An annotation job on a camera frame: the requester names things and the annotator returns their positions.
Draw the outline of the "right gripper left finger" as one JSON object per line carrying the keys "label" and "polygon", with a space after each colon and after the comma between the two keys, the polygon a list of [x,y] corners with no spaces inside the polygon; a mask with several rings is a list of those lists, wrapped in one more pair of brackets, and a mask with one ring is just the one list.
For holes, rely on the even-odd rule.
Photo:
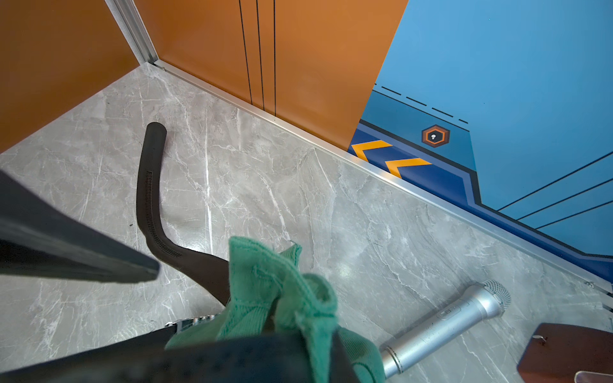
{"label": "right gripper left finger", "polygon": [[158,261],[59,212],[1,173],[1,273],[48,279],[137,283]]}

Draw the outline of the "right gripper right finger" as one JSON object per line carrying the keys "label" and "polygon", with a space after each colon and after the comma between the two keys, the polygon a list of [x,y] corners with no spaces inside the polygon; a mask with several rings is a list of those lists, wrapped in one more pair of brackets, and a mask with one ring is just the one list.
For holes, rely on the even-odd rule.
{"label": "right gripper right finger", "polygon": [[313,382],[298,332],[165,349],[180,324],[127,341],[3,372],[3,382]]}

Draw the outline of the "green trousers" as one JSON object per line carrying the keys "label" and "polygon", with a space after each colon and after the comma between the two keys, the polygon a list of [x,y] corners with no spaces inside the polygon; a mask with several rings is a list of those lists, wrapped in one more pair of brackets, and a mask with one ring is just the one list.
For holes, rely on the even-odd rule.
{"label": "green trousers", "polygon": [[334,335],[360,382],[385,381],[378,347],[338,324],[334,288],[318,274],[299,271],[301,252],[298,244],[275,252],[254,239],[231,237],[228,305],[212,321],[174,335],[167,349],[257,336],[271,323],[278,334],[300,333],[315,381],[329,380]]}

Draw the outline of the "black belt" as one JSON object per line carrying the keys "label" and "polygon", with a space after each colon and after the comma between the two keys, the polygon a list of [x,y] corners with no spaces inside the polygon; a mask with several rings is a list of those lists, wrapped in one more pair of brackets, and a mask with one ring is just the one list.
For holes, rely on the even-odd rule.
{"label": "black belt", "polygon": [[138,227],[158,260],[185,274],[225,306],[230,299],[228,261],[174,244],[164,233],[160,181],[166,137],[163,124],[147,125],[137,177]]}

